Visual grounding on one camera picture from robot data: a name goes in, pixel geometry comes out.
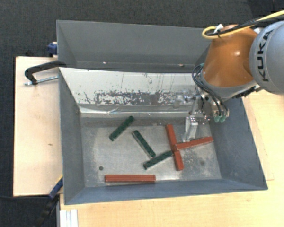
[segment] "orange stick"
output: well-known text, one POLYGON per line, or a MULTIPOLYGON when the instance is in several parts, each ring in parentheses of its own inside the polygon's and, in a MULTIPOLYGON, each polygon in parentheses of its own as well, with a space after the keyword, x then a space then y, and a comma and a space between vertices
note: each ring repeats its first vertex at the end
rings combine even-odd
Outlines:
POLYGON ((188 142, 178 143, 175 146, 177 150, 181 150, 181 149, 186 149, 186 148, 190 148, 190 147, 194 147, 194 146, 198 146, 198 145, 202 145, 202 144, 206 144, 210 142, 213 142, 212 137, 203 137, 203 138, 191 140, 188 142))
POLYGON ((177 171, 181 171, 184 169, 184 163, 181 157, 181 153, 179 150, 174 152, 174 158, 175 158, 175 165, 176 165, 176 169, 177 171))
POLYGON ((154 183, 156 175, 105 175, 106 183, 154 183))

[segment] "wooden block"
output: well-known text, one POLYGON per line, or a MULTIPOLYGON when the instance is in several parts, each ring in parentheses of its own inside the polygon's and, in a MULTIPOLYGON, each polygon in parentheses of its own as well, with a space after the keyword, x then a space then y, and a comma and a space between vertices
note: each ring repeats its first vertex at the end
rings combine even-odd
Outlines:
POLYGON ((175 135, 174 127, 172 126, 172 124, 167 124, 165 126, 165 129, 166 129, 167 137, 169 139, 169 144, 172 147, 173 145, 177 143, 177 138, 175 135))
POLYGON ((154 183, 156 175, 105 175, 106 183, 154 183))
POLYGON ((198 145, 202 145, 202 144, 206 144, 210 142, 213 142, 212 137, 203 137, 203 138, 191 140, 189 142, 178 143, 176 144, 176 148, 178 150, 181 150, 181 149, 186 149, 186 148, 190 148, 190 147, 194 147, 194 146, 198 146, 198 145))
POLYGON ((184 169, 184 164, 179 150, 174 152, 174 159, 177 171, 182 171, 184 169))

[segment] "floor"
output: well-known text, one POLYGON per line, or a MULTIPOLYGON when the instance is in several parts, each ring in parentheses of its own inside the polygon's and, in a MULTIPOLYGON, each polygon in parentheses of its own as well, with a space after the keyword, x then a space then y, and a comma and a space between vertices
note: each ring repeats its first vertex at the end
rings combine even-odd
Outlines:
MULTIPOLYGON (((284 0, 0 0, 0 227, 32 226, 45 197, 13 199, 14 57, 49 56, 57 19, 206 27, 284 9, 284 0)), ((44 224, 55 226, 55 215, 44 224)))

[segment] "black cable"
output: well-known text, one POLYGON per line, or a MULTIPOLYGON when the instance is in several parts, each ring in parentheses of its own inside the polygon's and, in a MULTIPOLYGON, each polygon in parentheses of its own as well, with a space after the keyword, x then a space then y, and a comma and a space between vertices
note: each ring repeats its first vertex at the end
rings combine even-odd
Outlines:
POLYGON ((220 105, 219 105, 219 103, 218 103, 218 101, 217 101, 217 99, 216 99, 216 98, 218 98, 218 97, 216 97, 216 95, 215 95, 209 88, 207 88, 201 81, 198 81, 198 80, 196 79, 196 77, 194 76, 194 74, 196 74, 196 76, 198 76, 198 75, 200 74, 201 70, 202 70, 202 65, 201 65, 201 64, 198 65, 198 66, 196 66, 196 67, 193 69, 193 72, 192 72, 193 80, 194 80, 194 82, 195 82, 203 91, 205 91, 205 92, 207 92, 208 94, 210 94, 210 96, 212 97, 214 103, 216 104, 216 106, 217 106, 217 108, 218 108, 219 116, 221 116, 221 115, 222 115, 222 110, 221 110, 221 107, 220 107, 220 105))
POLYGON ((7 196, 0 196, 0 199, 4 200, 25 200, 25 199, 32 199, 32 198, 48 198, 48 196, 38 195, 38 196, 19 196, 19 197, 7 197, 7 196))
POLYGON ((252 19, 252 20, 249 20, 249 21, 244 22, 242 24, 236 25, 233 28, 229 28, 229 29, 223 30, 223 31, 219 30, 219 31, 217 31, 215 33, 207 31, 205 33, 205 35, 207 35, 207 36, 215 36, 215 35, 220 36, 222 34, 226 34, 226 33, 229 33, 229 32, 232 32, 232 31, 244 28, 244 27, 248 27, 248 26, 255 26, 255 25, 260 25, 260 24, 274 23, 274 22, 277 22, 277 21, 284 20, 284 15, 280 15, 280 16, 277 16, 277 17, 267 18, 267 19, 263 19, 263 20, 258 21, 259 19, 261 19, 261 18, 252 19))

